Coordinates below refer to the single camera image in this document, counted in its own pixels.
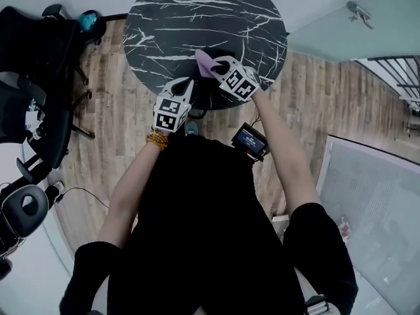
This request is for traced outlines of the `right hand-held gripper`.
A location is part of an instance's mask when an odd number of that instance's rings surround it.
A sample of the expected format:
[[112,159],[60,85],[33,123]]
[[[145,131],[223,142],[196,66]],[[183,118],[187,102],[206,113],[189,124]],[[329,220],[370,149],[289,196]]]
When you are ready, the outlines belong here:
[[254,68],[236,66],[237,60],[232,56],[220,56],[214,61],[217,65],[211,67],[210,72],[218,82],[222,82],[219,88],[237,100],[247,102],[261,88],[260,77]]

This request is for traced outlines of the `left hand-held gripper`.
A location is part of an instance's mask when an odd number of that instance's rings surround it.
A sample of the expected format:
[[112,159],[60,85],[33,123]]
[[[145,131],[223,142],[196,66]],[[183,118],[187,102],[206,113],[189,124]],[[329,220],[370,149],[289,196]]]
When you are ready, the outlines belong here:
[[192,107],[190,98],[193,88],[194,80],[189,77],[168,81],[154,105],[153,128],[175,133],[186,121]]

